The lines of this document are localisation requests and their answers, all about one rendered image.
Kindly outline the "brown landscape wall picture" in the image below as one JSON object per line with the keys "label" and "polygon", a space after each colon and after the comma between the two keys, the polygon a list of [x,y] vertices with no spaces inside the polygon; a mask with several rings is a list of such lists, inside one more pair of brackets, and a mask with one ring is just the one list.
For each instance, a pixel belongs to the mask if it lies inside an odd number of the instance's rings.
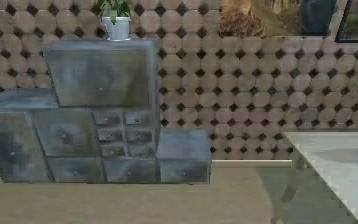
{"label": "brown landscape wall picture", "polygon": [[327,36],[337,0],[221,0],[223,36]]}

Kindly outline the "white plant pot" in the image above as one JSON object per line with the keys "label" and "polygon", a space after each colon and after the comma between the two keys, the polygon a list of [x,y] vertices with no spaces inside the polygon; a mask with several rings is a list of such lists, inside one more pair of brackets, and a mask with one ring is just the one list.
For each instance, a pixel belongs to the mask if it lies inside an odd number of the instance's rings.
{"label": "white plant pot", "polygon": [[129,17],[116,17],[115,21],[112,21],[110,17],[103,17],[102,21],[107,30],[109,40],[121,41],[128,40],[130,21]]}

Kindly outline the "black framed wall picture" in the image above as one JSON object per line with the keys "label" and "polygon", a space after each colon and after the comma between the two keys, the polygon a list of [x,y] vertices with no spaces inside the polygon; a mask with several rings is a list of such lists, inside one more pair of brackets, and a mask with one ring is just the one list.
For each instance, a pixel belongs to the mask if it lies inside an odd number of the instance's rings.
{"label": "black framed wall picture", "polygon": [[358,43],[358,0],[347,0],[335,40]]}

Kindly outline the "grey stepped drawer cabinet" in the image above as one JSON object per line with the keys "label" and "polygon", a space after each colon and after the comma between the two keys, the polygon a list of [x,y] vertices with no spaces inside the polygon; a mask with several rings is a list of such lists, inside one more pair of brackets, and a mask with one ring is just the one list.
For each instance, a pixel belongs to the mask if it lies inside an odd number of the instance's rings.
{"label": "grey stepped drawer cabinet", "polygon": [[161,125],[154,39],[59,40],[52,85],[0,93],[5,183],[208,184],[210,138]]}

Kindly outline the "pale grey table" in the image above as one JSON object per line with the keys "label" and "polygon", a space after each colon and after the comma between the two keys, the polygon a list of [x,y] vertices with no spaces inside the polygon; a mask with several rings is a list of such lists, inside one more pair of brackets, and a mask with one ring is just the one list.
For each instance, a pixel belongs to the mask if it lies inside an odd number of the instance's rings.
{"label": "pale grey table", "polygon": [[358,224],[358,130],[285,131],[294,149],[291,171],[281,199],[274,205],[270,224],[278,224],[295,197],[301,171],[308,167],[335,195]]}

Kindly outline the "green house plant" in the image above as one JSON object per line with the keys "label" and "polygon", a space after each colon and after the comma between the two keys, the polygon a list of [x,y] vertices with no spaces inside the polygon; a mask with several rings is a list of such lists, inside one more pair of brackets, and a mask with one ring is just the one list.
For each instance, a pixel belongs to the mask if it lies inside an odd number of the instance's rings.
{"label": "green house plant", "polygon": [[119,17],[130,17],[128,0],[98,0],[100,18],[108,17],[112,24]]}

